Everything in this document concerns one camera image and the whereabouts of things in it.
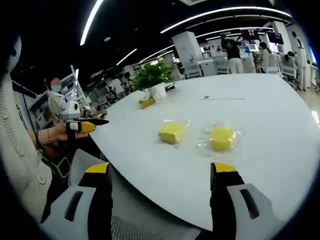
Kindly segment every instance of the floor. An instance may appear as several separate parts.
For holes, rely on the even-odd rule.
[[[306,91],[296,91],[299,96],[304,100],[311,110],[316,123],[320,123],[320,92],[316,92],[314,86],[308,88]]]

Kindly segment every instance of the round yellow sponge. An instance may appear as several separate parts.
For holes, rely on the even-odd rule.
[[[225,151],[233,145],[234,131],[223,126],[216,126],[210,134],[211,147],[216,151]]]

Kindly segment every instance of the potted plant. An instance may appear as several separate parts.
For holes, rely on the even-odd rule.
[[[163,61],[155,65],[148,63],[135,74],[132,84],[137,90],[148,91],[157,100],[167,95],[164,83],[170,82],[171,73],[172,69]]]

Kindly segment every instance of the white cardigan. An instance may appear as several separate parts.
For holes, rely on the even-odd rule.
[[[5,75],[0,82],[0,154],[7,175],[23,206],[40,222],[52,173],[41,161],[16,107],[12,81]]]

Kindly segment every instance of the hand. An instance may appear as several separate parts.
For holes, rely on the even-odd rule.
[[[56,126],[49,128],[49,135],[52,142],[68,140],[66,123],[60,122]],[[80,131],[75,133],[76,139],[86,138],[86,137],[88,137],[88,133],[82,133]]]

